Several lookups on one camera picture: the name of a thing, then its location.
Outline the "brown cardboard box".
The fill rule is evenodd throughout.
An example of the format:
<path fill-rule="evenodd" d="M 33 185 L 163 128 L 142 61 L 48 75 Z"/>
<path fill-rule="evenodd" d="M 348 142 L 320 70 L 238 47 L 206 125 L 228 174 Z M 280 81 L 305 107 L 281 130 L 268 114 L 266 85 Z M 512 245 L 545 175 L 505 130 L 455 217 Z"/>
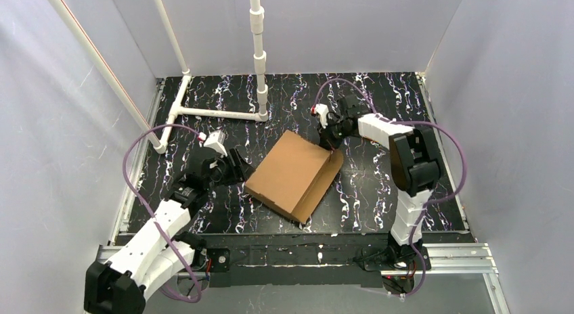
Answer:
<path fill-rule="evenodd" d="M 306 224 L 344 162 L 297 133 L 285 131 L 245 183 L 245 190 L 279 215 Z"/>

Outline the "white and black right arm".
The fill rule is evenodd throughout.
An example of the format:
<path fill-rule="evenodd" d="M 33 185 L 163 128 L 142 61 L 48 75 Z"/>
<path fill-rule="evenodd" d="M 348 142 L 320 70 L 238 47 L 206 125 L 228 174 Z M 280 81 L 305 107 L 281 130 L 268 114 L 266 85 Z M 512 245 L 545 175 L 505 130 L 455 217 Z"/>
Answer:
<path fill-rule="evenodd" d="M 338 107 L 338 112 L 325 104 L 311 107 L 311 115 L 319 120 L 320 146 L 335 150 L 347 137 L 356 136 L 386 148 L 391 177 L 399 190 L 392 239 L 398 246 L 419 242 L 424 204 L 444 174 L 433 128 L 397 124 L 379 113 L 368 112 L 353 96 L 339 99 Z"/>

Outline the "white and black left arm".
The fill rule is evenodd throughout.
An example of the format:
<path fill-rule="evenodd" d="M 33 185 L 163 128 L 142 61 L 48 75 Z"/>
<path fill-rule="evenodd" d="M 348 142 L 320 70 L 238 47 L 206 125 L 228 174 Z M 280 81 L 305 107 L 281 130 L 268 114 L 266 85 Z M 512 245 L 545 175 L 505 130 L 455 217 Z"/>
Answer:
<path fill-rule="evenodd" d="M 143 313 L 147 300 L 181 270 L 206 242 L 184 228 L 212 190 L 245 182 L 254 172 L 237 149 L 200 153 L 175 177 L 153 217 L 106 262 L 94 261 L 85 276 L 88 313 Z"/>

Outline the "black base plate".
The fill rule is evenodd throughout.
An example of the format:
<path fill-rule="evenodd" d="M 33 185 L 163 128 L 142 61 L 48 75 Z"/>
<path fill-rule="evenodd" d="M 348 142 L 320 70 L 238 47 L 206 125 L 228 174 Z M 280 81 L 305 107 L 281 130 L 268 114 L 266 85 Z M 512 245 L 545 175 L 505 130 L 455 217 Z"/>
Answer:
<path fill-rule="evenodd" d="M 200 234 L 210 266 L 198 275 L 212 288 L 232 286 L 358 285 L 410 290 L 418 259 L 386 258 L 387 233 Z"/>

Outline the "aluminium rail frame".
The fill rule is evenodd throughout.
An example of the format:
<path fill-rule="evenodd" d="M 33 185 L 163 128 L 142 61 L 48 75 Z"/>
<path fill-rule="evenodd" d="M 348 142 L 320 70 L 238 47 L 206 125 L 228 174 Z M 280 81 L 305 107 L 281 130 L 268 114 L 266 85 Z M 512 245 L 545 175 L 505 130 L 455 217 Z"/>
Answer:
<path fill-rule="evenodd" d="M 389 265 L 365 265 L 355 262 L 359 250 L 368 254 L 376 246 L 367 244 L 365 236 L 351 235 L 248 235 L 243 237 L 212 236 L 206 253 L 224 262 L 214 265 L 218 273 L 217 287 L 255 284 L 358 284 L 371 285 L 375 272 L 392 276 L 405 273 L 405 269 Z M 495 313 L 509 313 L 509 308 L 498 280 L 498 268 L 486 243 L 430 243 L 422 248 L 423 259 L 417 262 L 418 274 L 481 274 Z M 240 273 L 255 268 L 307 268 L 317 278 L 248 279 Z"/>

